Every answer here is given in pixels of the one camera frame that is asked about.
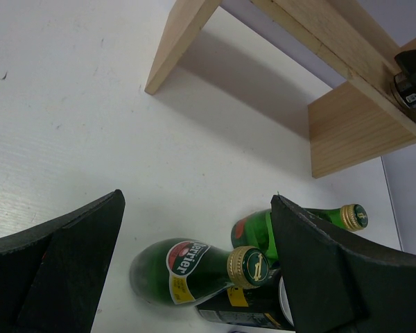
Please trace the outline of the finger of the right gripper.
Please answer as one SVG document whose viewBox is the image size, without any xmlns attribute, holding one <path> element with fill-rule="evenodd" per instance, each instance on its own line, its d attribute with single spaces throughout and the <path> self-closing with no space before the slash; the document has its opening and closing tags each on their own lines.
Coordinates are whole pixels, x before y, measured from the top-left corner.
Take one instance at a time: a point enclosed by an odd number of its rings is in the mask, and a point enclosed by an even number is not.
<svg viewBox="0 0 416 333">
<path fill-rule="evenodd" d="M 416 49 L 398 53 L 395 62 L 407 79 L 411 83 L 416 83 Z"/>
</svg>

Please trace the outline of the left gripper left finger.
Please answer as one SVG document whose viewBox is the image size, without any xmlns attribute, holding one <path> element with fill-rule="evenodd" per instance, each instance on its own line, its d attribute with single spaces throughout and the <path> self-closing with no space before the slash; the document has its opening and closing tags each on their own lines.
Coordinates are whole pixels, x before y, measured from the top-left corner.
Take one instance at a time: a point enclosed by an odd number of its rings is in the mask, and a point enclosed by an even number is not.
<svg viewBox="0 0 416 333">
<path fill-rule="evenodd" d="M 0 332 L 90 332 L 124 208 L 117 189 L 0 238 Z"/>
</svg>

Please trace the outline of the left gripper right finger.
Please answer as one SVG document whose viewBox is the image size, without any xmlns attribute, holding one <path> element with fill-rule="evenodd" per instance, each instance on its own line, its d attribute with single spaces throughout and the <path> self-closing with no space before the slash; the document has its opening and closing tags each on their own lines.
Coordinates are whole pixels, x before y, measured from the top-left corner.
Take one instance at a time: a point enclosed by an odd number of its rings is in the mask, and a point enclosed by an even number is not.
<svg viewBox="0 0 416 333">
<path fill-rule="evenodd" d="M 416 255 L 340 229 L 280 195 L 271 208 L 297 332 L 416 332 Z"/>
</svg>

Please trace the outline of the dark black yellow can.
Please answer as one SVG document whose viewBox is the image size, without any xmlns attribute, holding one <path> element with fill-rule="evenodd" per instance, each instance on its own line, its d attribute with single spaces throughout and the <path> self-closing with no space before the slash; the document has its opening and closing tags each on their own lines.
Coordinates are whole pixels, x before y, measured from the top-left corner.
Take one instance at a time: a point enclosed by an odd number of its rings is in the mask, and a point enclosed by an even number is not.
<svg viewBox="0 0 416 333">
<path fill-rule="evenodd" d="M 403 108 L 416 109 L 416 84 L 412 83 L 402 72 L 392 79 L 391 92 Z"/>
</svg>

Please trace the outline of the black beverage can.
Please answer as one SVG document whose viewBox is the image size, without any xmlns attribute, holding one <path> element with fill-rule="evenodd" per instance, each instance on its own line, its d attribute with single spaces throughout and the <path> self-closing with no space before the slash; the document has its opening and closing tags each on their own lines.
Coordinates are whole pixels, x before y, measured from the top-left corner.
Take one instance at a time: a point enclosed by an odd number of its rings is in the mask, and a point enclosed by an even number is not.
<svg viewBox="0 0 416 333">
<path fill-rule="evenodd" d="M 256 289 L 230 287 L 196 306 L 207 321 L 294 331 L 286 319 L 279 301 L 281 271 L 274 265 L 266 283 Z"/>
</svg>

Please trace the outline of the green Perrier glass bottle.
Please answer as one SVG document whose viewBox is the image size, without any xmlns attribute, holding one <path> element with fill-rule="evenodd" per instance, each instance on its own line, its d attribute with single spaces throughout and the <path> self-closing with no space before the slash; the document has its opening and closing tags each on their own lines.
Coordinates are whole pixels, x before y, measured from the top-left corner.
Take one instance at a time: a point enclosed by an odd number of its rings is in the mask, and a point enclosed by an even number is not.
<svg viewBox="0 0 416 333">
<path fill-rule="evenodd" d="M 230 288 L 256 289 L 271 264 L 254 246 L 222 250 L 201 241 L 172 238 L 141 251 L 130 266 L 134 293 L 154 305 L 195 306 Z"/>
</svg>

